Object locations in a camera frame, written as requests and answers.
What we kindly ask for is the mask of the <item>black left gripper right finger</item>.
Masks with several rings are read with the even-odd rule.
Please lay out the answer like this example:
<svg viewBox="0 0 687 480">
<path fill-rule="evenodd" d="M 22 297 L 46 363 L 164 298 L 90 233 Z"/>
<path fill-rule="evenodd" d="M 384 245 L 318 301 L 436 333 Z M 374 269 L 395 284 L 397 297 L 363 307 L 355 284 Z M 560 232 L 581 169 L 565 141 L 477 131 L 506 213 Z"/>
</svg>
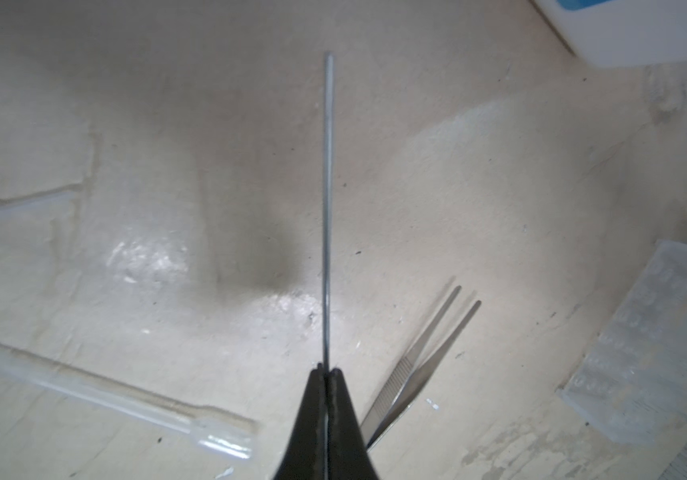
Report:
<svg viewBox="0 0 687 480">
<path fill-rule="evenodd" d="M 327 376 L 327 408 L 328 478 L 378 480 L 361 436 L 344 372 L 339 368 Z"/>
</svg>

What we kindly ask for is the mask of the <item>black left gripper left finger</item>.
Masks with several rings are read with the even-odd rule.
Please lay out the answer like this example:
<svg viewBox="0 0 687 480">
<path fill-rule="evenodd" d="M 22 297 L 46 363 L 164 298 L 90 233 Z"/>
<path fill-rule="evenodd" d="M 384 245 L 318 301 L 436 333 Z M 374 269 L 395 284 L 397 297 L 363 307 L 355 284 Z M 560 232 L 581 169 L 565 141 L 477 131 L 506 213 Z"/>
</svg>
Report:
<svg viewBox="0 0 687 480">
<path fill-rule="evenodd" d="M 275 480 L 326 478 L 327 389 L 323 367 L 312 370 Z"/>
</svg>

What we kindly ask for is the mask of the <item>clear glass stirring rod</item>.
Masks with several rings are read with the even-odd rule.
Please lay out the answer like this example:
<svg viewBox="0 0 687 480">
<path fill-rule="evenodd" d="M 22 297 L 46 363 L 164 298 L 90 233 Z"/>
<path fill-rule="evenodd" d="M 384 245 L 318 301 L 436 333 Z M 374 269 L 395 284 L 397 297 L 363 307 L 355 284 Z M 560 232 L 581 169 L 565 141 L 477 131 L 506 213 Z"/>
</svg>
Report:
<svg viewBox="0 0 687 480">
<path fill-rule="evenodd" d="M 71 200 L 78 197 L 83 188 L 83 184 L 73 183 L 23 196 L 0 198 L 0 215 L 26 210 L 52 201 Z"/>
</svg>

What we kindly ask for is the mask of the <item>white plastic storage bin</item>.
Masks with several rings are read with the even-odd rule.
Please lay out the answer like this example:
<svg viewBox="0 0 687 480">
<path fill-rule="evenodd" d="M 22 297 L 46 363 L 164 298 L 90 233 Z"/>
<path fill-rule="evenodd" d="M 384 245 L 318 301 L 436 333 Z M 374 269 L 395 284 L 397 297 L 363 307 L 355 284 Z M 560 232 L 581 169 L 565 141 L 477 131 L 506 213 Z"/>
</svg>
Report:
<svg viewBox="0 0 687 480">
<path fill-rule="evenodd" d="M 577 57 L 597 68 L 687 61 L 687 0 L 535 2 Z"/>
</svg>

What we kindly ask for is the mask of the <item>clear plastic pipette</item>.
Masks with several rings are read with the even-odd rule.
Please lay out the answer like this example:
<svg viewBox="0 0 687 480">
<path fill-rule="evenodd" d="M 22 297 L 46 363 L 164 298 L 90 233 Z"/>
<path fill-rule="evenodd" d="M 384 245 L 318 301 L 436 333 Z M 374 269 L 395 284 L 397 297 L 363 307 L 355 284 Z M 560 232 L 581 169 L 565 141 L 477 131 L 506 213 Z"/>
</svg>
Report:
<svg viewBox="0 0 687 480">
<path fill-rule="evenodd" d="M 192 405 L 0 343 L 0 372 L 65 396 L 178 432 L 195 444 L 241 460 L 254 456 L 254 420 Z"/>
</svg>

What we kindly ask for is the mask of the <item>clear plastic tube rack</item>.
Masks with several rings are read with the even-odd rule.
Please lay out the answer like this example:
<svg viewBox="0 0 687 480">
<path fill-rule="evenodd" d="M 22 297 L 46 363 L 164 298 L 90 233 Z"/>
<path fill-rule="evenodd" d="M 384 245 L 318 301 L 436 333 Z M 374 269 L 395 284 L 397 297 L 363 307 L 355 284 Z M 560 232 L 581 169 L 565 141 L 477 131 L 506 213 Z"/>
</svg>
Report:
<svg viewBox="0 0 687 480">
<path fill-rule="evenodd" d="M 657 244 L 559 397 L 622 444 L 687 421 L 687 244 Z"/>
</svg>

